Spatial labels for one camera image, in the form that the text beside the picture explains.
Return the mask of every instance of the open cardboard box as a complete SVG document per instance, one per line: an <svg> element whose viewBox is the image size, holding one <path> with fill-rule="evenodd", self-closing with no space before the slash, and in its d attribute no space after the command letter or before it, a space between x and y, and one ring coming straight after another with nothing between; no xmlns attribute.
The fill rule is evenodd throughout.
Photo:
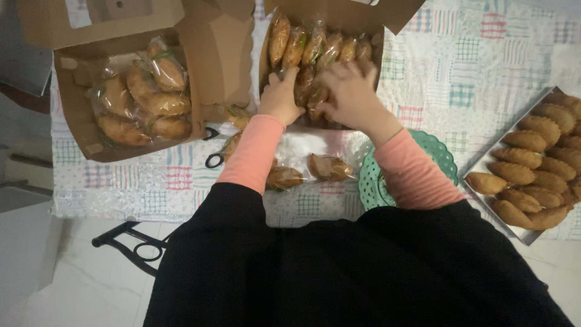
<svg viewBox="0 0 581 327"><path fill-rule="evenodd" d="M268 28L260 53L259 90L262 94L272 72L268 58L268 42L278 15L286 15L292 26L308 25L313 20L323 20L330 30L372 36L374 46L373 63L381 72L384 26L398 34L415 15L425 0L379 0L375 5L352 0L264 0L266 15L276 12Z"/></svg>
<svg viewBox="0 0 581 327"><path fill-rule="evenodd" d="M87 1L91 24L71 27L65 0L19 0L27 42L55 50L55 70L67 124L87 159L113 162L174 146L115 149L99 137L87 90L91 75L108 56L146 49L164 35L188 71L192 135L206 137L200 105L249 101L252 0L104 0Z"/></svg>

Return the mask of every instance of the plaid tablecloth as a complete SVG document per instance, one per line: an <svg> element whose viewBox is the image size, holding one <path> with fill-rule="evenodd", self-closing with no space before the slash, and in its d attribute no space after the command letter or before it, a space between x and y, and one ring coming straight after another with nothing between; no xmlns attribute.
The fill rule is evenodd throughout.
<svg viewBox="0 0 581 327"><path fill-rule="evenodd" d="M254 18L252 58L257 63L270 21L260 0ZM545 87L558 85L581 95L580 35L581 19L511 0L428 0L399 35L385 30L377 95L403 125L446 143L463 172ZM250 73L250 107L255 108L257 65ZM204 162L223 138L111 164L87 161L62 115L56 79L51 93L56 216L183 222L220 174L222 168L207 169ZM229 125L215 127L224 134L234 132ZM291 128L277 156L306 175L305 157L311 152L341 155L358 170L369 146L359 132ZM267 192L264 204L272 226L357 219L363 211L355 179ZM581 211L575 209L542 237L581 240Z"/></svg>

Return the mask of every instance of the black clothing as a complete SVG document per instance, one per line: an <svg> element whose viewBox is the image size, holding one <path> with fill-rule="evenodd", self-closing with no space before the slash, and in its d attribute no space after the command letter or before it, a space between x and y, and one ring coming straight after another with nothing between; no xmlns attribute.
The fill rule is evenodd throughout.
<svg viewBox="0 0 581 327"><path fill-rule="evenodd" d="M144 325L572 326L465 200L276 229L231 183L172 235Z"/></svg>

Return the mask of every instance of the person's left hand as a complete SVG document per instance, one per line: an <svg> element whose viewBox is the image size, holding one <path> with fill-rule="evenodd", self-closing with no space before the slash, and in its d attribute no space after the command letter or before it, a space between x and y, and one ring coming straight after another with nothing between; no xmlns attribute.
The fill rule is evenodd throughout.
<svg viewBox="0 0 581 327"><path fill-rule="evenodd" d="M304 108L295 105L296 75L298 67L286 71L285 78L280 81L275 73L268 75L269 85L265 86L260 98L258 113L271 115L281 121L285 126L292 124L300 115L304 114Z"/></svg>

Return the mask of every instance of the pink sleeve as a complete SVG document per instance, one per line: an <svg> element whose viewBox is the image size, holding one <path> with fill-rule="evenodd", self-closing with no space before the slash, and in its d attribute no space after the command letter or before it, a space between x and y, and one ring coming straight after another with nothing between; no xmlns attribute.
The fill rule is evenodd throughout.
<svg viewBox="0 0 581 327"><path fill-rule="evenodd" d="M264 194L266 177L285 126L270 115L256 115L216 183L240 184Z"/></svg>
<svg viewBox="0 0 581 327"><path fill-rule="evenodd" d="M436 209L464 199L407 129L376 149L373 157L400 208Z"/></svg>

